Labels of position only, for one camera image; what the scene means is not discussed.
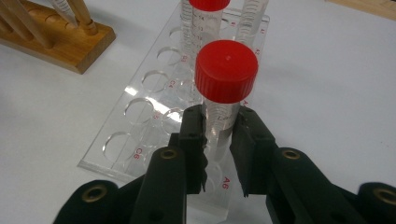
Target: white table surface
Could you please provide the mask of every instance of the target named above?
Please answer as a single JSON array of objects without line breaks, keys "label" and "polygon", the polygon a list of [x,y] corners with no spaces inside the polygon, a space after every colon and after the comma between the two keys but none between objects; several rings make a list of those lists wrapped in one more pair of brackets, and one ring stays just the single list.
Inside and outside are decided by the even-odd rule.
[{"label": "white table surface", "polygon": [[[103,178],[77,164],[178,1],[86,3],[117,39],[85,75],[0,46],[0,223],[51,223]],[[253,108],[277,143],[352,192],[396,186],[396,21],[321,0],[272,0],[266,14]],[[265,210],[238,187],[225,223],[271,223]]]}]

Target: red screw cap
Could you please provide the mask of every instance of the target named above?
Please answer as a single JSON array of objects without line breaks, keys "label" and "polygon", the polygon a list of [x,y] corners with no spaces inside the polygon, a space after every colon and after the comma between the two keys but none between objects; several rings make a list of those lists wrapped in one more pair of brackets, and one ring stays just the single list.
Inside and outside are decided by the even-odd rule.
[{"label": "red screw cap", "polygon": [[206,99],[233,104],[250,94],[258,70],[259,63],[251,49],[232,40],[218,40],[198,53],[195,85]]},{"label": "red screw cap", "polygon": [[230,4],[230,0],[189,0],[190,4],[202,11],[219,11]]}]

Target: white background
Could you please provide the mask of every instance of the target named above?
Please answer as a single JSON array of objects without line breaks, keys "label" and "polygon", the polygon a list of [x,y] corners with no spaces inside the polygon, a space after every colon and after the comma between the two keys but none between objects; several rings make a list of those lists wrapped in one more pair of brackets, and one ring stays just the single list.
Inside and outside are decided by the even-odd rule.
[{"label": "white background", "polygon": [[[178,1],[86,3],[117,39],[85,75],[0,46],[0,223],[51,223],[103,178],[77,164]],[[319,0],[272,0],[266,14],[253,108],[277,143],[352,192],[396,186],[396,21]],[[226,223],[271,223],[265,209],[237,187]]]}]

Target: red cap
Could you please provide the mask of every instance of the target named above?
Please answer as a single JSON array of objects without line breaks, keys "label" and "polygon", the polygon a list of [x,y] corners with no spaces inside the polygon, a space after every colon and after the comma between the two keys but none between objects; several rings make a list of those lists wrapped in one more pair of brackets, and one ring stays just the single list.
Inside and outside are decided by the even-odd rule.
[{"label": "red cap", "polygon": [[190,4],[202,11],[219,11],[230,4],[230,0],[189,0]]},{"label": "red cap", "polygon": [[218,40],[198,53],[195,85],[206,99],[233,104],[250,94],[258,70],[251,49],[236,41]]}]

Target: wooden stand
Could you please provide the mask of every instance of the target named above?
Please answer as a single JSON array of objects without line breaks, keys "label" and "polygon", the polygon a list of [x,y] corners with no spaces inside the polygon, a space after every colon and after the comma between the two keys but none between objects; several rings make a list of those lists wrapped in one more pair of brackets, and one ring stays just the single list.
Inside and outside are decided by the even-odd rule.
[{"label": "wooden stand", "polygon": [[396,21],[396,2],[391,0],[329,0]]},{"label": "wooden stand", "polygon": [[28,1],[21,1],[21,3],[42,33],[53,42],[53,46],[46,49],[37,41],[37,38],[24,40],[15,31],[9,33],[1,32],[1,30],[0,44],[73,72],[83,74],[116,38],[113,29],[103,24],[92,21],[90,26],[81,24],[78,28],[73,28],[52,8]]}]

